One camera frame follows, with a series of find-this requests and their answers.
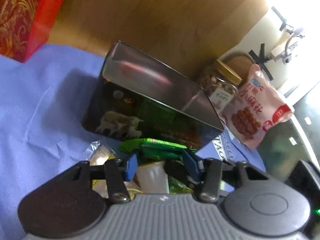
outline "metal tin box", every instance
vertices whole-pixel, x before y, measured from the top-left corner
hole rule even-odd
[[[120,41],[105,59],[83,127],[118,140],[154,138],[197,149],[223,131],[197,84]]]

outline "glass jar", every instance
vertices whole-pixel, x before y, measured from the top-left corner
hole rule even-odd
[[[218,59],[207,66],[196,80],[212,102],[217,114],[232,100],[241,82],[241,77]]]

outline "blue cloth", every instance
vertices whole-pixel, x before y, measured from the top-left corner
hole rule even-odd
[[[100,138],[81,119],[103,60],[58,45],[44,45],[24,64],[0,56],[0,239],[23,238],[19,201],[87,159]]]
[[[196,154],[202,158],[229,159],[234,162],[246,161],[260,170],[266,171],[266,167],[257,150],[250,150],[246,145],[239,142],[225,125],[223,127],[225,129],[224,132]],[[224,190],[231,192],[234,187],[225,183]]]

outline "blue gripper part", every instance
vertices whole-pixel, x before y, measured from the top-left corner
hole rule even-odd
[[[196,156],[189,153],[189,150],[184,150],[182,153],[182,161],[190,177],[195,181],[200,181],[200,176],[202,172],[199,168],[198,160],[196,158]]]
[[[136,171],[138,169],[138,160],[137,155],[133,154],[130,159],[127,161],[127,167],[125,169],[125,181],[130,181],[133,179]]]

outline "pink snack bag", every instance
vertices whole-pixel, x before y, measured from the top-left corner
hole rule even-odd
[[[221,115],[233,135],[254,149],[271,127],[291,118],[294,109],[284,100],[259,65],[252,64],[247,82],[239,88]]]

